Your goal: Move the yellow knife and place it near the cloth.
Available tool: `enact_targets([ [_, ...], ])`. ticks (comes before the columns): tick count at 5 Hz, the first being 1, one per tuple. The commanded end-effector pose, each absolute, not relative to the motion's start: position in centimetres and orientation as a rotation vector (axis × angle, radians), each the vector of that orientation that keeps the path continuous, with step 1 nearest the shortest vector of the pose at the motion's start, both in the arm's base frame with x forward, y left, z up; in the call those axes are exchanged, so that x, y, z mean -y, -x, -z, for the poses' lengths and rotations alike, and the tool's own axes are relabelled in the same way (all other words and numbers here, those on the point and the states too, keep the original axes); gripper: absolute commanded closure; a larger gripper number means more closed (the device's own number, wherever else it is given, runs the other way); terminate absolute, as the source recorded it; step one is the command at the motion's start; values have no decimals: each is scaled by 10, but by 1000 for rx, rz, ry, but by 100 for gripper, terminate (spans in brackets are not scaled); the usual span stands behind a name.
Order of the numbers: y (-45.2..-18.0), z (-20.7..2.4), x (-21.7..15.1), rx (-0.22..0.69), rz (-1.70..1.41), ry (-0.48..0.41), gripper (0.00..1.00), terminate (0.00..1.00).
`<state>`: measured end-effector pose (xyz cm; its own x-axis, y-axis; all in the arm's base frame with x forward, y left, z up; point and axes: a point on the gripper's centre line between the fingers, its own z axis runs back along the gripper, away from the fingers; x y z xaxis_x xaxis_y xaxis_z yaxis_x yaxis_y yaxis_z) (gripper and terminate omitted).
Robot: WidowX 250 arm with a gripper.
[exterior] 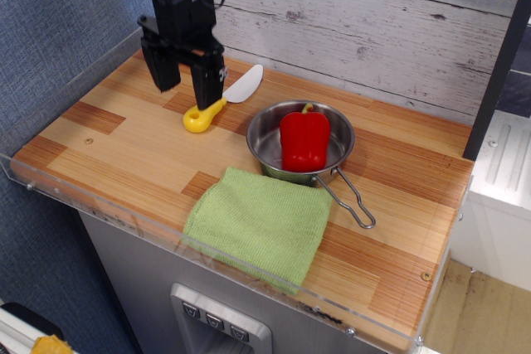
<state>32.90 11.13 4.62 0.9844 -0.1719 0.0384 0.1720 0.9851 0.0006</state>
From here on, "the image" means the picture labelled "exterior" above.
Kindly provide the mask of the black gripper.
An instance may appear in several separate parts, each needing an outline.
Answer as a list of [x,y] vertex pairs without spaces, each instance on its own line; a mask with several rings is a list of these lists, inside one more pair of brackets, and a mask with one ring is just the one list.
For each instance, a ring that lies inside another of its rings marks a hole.
[[155,16],[141,16],[144,60],[153,82],[166,92],[181,82],[178,65],[191,66],[192,84],[200,110],[222,98],[227,68],[224,48],[212,34],[214,0],[152,0]]

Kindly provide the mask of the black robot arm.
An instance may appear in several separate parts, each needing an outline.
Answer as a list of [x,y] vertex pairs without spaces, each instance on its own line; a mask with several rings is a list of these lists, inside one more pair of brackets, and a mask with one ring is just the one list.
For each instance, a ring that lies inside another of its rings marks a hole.
[[226,67],[224,47],[214,37],[214,0],[152,0],[154,17],[142,16],[142,52],[160,91],[181,82],[180,65],[187,65],[197,107],[207,109],[222,98]]

